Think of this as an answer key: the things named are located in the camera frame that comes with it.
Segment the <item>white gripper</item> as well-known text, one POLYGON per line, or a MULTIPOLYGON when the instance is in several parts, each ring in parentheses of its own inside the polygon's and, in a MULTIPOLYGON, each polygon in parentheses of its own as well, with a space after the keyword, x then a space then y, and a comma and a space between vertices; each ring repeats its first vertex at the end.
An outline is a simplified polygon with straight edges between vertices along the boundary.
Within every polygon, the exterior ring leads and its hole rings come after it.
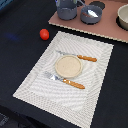
POLYGON ((84 4, 82 0, 55 0, 56 6, 60 5, 76 5, 77 3, 84 4))

